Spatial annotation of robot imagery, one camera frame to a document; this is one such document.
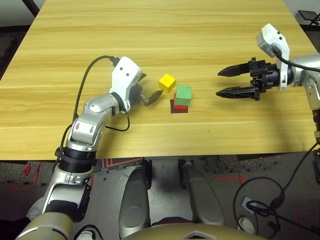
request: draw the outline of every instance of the red floor marking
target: red floor marking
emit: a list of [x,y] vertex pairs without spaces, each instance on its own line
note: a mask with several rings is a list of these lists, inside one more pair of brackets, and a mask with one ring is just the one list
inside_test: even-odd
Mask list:
[[238,176],[214,176],[213,180],[239,180],[239,183],[242,184],[242,179],[248,179],[247,176],[241,176],[240,173]]
[[41,162],[39,162],[38,167],[36,168],[36,171],[35,171],[34,182],[33,182],[33,187],[34,187],[34,188],[37,186],[37,182],[38,182],[38,178],[39,178],[39,172],[40,172],[40,167],[41,167]]
[[131,163],[131,162],[135,162],[135,161],[139,161],[139,160],[142,160],[144,159],[143,157],[137,157],[137,158],[134,158],[134,159],[131,159],[131,160],[127,160],[127,161],[122,161],[122,162],[119,162],[119,163],[113,163],[112,161],[112,158],[110,158],[110,161],[111,161],[111,164],[108,164],[107,162],[107,167],[113,167],[113,166],[117,166],[117,165],[121,165],[121,164],[127,164],[127,163]]
[[95,179],[94,179],[94,175],[92,174],[92,177],[91,177],[91,190],[94,189],[94,182],[95,182]]
[[29,173],[30,173],[30,171],[31,171],[31,165],[30,165],[30,163],[29,163],[29,164],[23,169],[23,173],[24,173],[24,175],[28,176]]
[[[294,215],[294,221],[298,224],[299,222],[298,222],[298,216],[295,214]],[[295,226],[295,230],[296,230],[296,232],[297,233],[299,233],[300,232],[300,227],[299,226]]]
[[29,190],[27,186],[6,186],[7,189],[16,189],[16,190]]
[[242,180],[241,180],[240,172],[238,172],[238,177],[239,177],[239,183],[240,183],[240,185],[242,185]]

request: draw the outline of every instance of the shoe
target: shoe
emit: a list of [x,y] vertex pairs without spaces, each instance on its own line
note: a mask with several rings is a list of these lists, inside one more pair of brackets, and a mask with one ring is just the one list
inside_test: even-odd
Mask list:
[[25,215],[30,221],[38,217],[41,213],[41,206],[44,197],[39,198],[35,203],[30,207],[28,213]]
[[76,238],[76,240],[93,240],[95,239],[95,235],[91,231],[83,231]]
[[256,234],[255,227],[247,216],[240,217],[238,222],[246,233]]

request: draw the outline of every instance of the red cube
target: red cube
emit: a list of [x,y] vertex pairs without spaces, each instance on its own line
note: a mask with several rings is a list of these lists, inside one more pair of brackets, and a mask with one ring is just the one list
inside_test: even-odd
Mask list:
[[187,105],[177,105],[176,102],[176,94],[173,95],[173,111],[175,112],[185,112],[188,111]]

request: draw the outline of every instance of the wood grain tabletop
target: wood grain tabletop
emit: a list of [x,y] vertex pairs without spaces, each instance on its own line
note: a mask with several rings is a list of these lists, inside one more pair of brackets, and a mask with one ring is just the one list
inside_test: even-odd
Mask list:
[[[175,89],[136,105],[127,132],[105,130],[99,158],[307,150],[315,127],[303,87],[271,89],[260,101],[215,95],[250,83],[248,74],[217,76],[223,68],[251,57],[275,62],[256,43],[267,23],[286,37],[292,58],[316,52],[280,0],[47,0],[0,81],[0,159],[55,159],[83,74],[101,55],[136,62],[147,74],[146,95],[168,73],[192,86],[192,100],[179,114],[170,113]],[[92,68],[79,113],[109,92],[112,71],[108,60]],[[125,116],[110,125],[125,127]]]

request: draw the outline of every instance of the yellow cube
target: yellow cube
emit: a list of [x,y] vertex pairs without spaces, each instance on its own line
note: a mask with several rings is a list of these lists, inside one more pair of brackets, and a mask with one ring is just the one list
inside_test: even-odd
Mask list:
[[170,93],[175,85],[176,79],[167,73],[159,80],[159,88],[163,89],[167,94]]

